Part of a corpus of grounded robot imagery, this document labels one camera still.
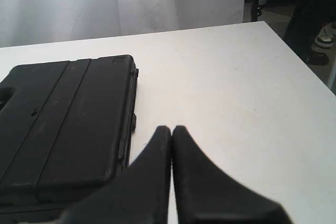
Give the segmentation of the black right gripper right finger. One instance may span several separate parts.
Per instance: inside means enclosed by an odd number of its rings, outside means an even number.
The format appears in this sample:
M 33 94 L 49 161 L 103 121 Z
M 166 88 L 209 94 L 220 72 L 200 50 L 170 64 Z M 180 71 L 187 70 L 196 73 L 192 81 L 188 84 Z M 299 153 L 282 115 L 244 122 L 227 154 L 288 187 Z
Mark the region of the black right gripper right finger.
M 179 223 L 291 223 L 281 204 L 240 184 L 217 167 L 184 126 L 172 134 Z

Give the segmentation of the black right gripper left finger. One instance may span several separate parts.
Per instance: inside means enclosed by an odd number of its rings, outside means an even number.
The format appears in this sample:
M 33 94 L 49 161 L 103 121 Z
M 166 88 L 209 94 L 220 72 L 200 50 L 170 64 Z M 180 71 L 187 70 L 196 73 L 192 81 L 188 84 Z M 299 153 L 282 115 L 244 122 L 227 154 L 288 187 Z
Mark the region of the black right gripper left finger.
M 64 211 L 60 223 L 167 223 L 171 131 L 158 126 L 150 141 L 111 183 Z

